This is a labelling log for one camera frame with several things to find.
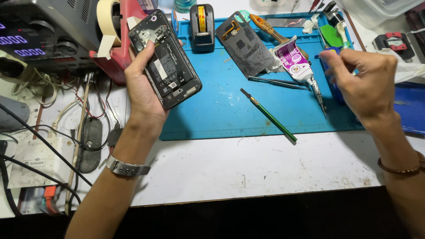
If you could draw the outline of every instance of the green screwdriver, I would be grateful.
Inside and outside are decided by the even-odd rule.
[[[273,124],[280,129],[283,133],[289,136],[294,142],[297,141],[297,138],[291,132],[289,132],[277,119],[275,119],[256,99],[254,99],[250,94],[248,94],[244,89],[241,88],[241,92],[247,96],[248,99],[267,117]]]

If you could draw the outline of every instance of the hand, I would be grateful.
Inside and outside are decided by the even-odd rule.
[[[131,115],[139,118],[139,122],[147,127],[161,133],[162,126],[168,116],[168,110],[165,110],[158,96],[152,89],[144,69],[148,60],[153,56],[155,47],[152,41],[148,41],[146,47],[137,56],[132,49],[130,53],[131,64],[124,71],[127,80],[127,90],[131,102]]]
[[[320,57],[331,67],[344,100],[366,129],[393,125],[400,119],[393,108],[396,57],[354,50],[340,55],[323,51]],[[356,76],[354,69],[359,70]]]

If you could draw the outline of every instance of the phone battery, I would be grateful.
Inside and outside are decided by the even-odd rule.
[[[181,64],[184,59],[171,37],[164,38],[155,45],[155,53],[148,62],[147,70],[159,94],[164,98],[194,76],[185,64]]]

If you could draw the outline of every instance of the white desk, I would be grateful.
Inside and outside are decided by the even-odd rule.
[[[312,1],[300,1],[295,12],[308,11]],[[293,5],[293,0],[277,8],[259,7],[254,0],[214,2],[211,4],[216,18],[229,17],[237,10],[248,10],[257,15],[289,13]],[[170,12],[173,2],[160,0],[160,8]],[[178,18],[189,19],[189,16],[178,14]],[[388,25],[384,23],[375,30],[366,30],[359,24],[356,24],[356,28],[364,44],[372,49],[371,39],[378,34],[407,32],[407,24],[405,21],[402,23],[402,19],[394,20],[399,25],[390,21]],[[361,50],[351,26],[348,30],[355,42],[354,47]],[[419,62],[419,58],[416,57],[414,62]],[[102,84],[101,95],[104,99],[108,83]],[[42,123],[51,124],[58,111],[74,99],[72,91],[61,92],[56,102],[43,110]],[[89,100],[91,112],[100,115],[101,110],[93,92]],[[114,87],[109,100],[123,125],[129,115],[126,89]],[[69,130],[77,128],[80,114],[81,106],[74,106],[64,115],[58,129],[68,134]],[[104,118],[102,122],[103,139],[106,139],[108,130]],[[296,145],[292,145],[285,136],[158,141],[147,158],[152,169],[149,175],[140,179],[131,205],[175,204],[383,185],[382,172],[377,166],[379,154],[367,132],[299,134],[297,138]],[[417,150],[425,152],[424,140],[412,137],[408,137],[408,140]],[[107,155],[108,149],[104,148],[102,161]],[[86,178],[94,182],[101,170],[86,174]],[[81,199],[89,190],[90,187],[80,180],[77,192]],[[62,191],[58,201],[61,210],[64,201],[65,191]],[[76,209],[76,203],[74,200],[73,209]],[[23,202],[21,211],[39,213],[31,200]]]

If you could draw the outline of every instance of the purple glue tube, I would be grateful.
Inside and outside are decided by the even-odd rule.
[[[300,50],[295,43],[297,36],[294,36],[289,41],[282,43],[275,47],[277,57],[282,61],[285,70],[291,77],[300,82],[307,82],[313,89],[314,95],[322,108],[326,117],[326,107],[323,105],[322,94],[320,92],[317,81],[313,76],[313,70],[307,59],[301,54]]]

